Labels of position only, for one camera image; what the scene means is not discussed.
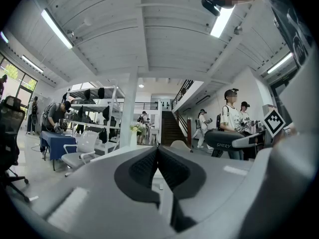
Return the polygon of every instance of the black t-shirt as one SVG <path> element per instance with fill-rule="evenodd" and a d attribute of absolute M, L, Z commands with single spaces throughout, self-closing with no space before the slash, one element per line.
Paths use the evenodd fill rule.
<path fill-rule="evenodd" d="M 269 2 L 275 15 L 275 25 L 300 67 L 308 57 L 314 39 L 290 0 L 269 0 Z"/>

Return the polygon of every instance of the metal shelf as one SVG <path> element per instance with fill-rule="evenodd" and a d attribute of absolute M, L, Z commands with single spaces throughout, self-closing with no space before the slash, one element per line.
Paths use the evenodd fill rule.
<path fill-rule="evenodd" d="M 107 125 L 99 125 L 99 124 L 90 124 L 90 123 L 84 123 L 84 122 L 79 122 L 79 121 L 74 121 L 74 120 L 68 120 L 69 123 L 73 123 L 73 124 L 77 124 L 77 125 L 84 125 L 84 126 L 92 126 L 92 127 L 99 127 L 99 128 L 107 128 Z M 121 129 L 120 127 L 116 127 L 116 126 L 110 126 L 109 128 L 112 129 Z"/>
<path fill-rule="evenodd" d="M 124 93 L 122 92 L 122 90 L 119 87 L 111 86 L 111 87 L 104 88 L 104 99 L 111 99 L 115 88 L 117 88 L 116 89 L 116 97 L 117 98 L 124 98 Z M 88 88 L 88 89 L 91 90 L 90 98 L 100 99 L 98 96 L 98 91 L 100 88 Z M 70 94 L 70 96 L 72 96 L 74 98 L 85 99 L 84 92 L 88 89 L 73 90 L 73 91 L 68 91 L 68 93 Z"/>
<path fill-rule="evenodd" d="M 86 104 L 72 104 L 71 109 L 80 110 L 80 108 L 83 106 L 84 112 L 93 112 L 93 113 L 101 113 L 107 106 L 109 105 L 86 105 Z M 113 111 L 114 112 L 122 112 L 118 109 L 116 104 L 113 104 Z"/>

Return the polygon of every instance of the black office chair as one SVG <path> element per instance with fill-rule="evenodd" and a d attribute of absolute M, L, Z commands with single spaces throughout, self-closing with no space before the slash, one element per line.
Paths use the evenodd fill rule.
<path fill-rule="evenodd" d="M 21 127 L 25 112 L 20 109 L 21 100 L 12 96 L 7 97 L 0 103 L 0 184 L 5 188 L 12 187 L 26 202 L 29 198 L 18 190 L 13 181 L 24 180 L 26 184 L 29 181 L 24 176 L 10 177 L 7 170 L 12 165 L 18 165 L 19 148 L 16 143 L 18 131 Z"/>

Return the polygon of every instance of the balcony railing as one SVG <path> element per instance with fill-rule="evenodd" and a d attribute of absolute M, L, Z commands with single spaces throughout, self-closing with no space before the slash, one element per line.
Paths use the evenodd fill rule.
<path fill-rule="evenodd" d="M 123 110 L 124 102 L 119 102 L 119 107 L 120 107 L 121 110 Z M 158 110 L 159 109 L 159 105 L 158 105 L 158 103 L 139 103 L 139 102 L 136 102 L 134 104 L 134 109 L 139 109 L 139 110 Z"/>
<path fill-rule="evenodd" d="M 183 84 L 183 86 L 180 88 L 179 92 L 177 93 L 174 101 L 172 102 L 172 108 L 178 104 L 178 102 L 181 100 L 181 98 L 186 94 L 187 90 L 190 88 L 191 85 L 193 85 L 194 81 L 192 80 L 186 80 Z"/>

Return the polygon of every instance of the tree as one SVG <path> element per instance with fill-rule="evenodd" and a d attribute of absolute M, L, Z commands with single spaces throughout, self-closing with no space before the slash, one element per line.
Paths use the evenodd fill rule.
<path fill-rule="evenodd" d="M 29 80 L 28 84 L 25 84 L 25 83 L 23 84 L 24 87 L 26 87 L 27 89 L 30 89 L 32 91 L 34 90 L 35 85 L 36 85 L 36 80 L 34 80 L 34 79 Z"/>
<path fill-rule="evenodd" d="M 12 78 L 12 79 L 14 79 L 14 80 L 16 80 L 16 79 L 18 78 L 18 69 L 17 69 L 14 65 L 8 64 L 8 65 L 6 65 L 5 69 L 6 69 L 6 72 L 5 72 L 5 73 L 6 73 L 10 78 Z"/>

